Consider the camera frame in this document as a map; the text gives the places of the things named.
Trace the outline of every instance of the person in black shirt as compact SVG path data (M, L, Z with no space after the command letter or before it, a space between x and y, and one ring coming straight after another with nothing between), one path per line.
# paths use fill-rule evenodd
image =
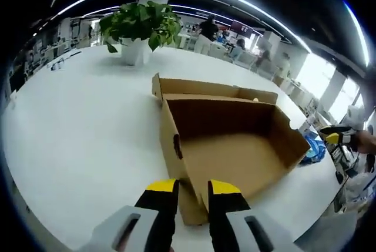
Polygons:
M208 54L210 45L215 40L214 34L218 32L218 27L214 21L215 17L210 15L206 21L200 24L200 35L194 45L194 52Z

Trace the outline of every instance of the white round table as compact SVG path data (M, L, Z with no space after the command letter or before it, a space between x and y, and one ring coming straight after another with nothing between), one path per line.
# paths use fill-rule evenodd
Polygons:
M151 93L155 73L276 92L292 127L305 120L273 82L215 58L161 48L146 66L130 69L105 46L81 51L61 70L45 66L37 72L2 117L5 156L21 195L71 249L86 243L93 228L116 210L133 205L151 182L168 178L159 144L160 106ZM327 153L320 163L296 167L251 206L296 240L339 189ZM173 247L213 251L208 225L186 227L178 212Z

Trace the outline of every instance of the green leaves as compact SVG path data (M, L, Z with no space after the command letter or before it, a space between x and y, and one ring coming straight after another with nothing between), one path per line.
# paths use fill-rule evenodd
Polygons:
M109 37L117 42L121 42L122 38L149 38L149 46L154 51L158 46L171 44L180 32L179 17L172 12L170 5L148 1L147 5L124 4L119 10L99 22L105 44L111 53L117 50L109 44Z

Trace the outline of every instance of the potted plant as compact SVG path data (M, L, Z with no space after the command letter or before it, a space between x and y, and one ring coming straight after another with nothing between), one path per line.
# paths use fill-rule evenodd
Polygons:
M109 43L111 37L122 45L125 64L134 66L145 64L158 46L175 42L179 21L170 5L148 1L146 5L123 4L119 12L102 18L99 25L108 51L117 52Z

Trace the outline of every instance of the white flower pot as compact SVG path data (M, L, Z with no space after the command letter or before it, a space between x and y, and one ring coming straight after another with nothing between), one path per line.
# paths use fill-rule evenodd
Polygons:
M141 41L136 39L122 39L121 56L127 66L143 66L148 63L152 50L148 45L148 39Z

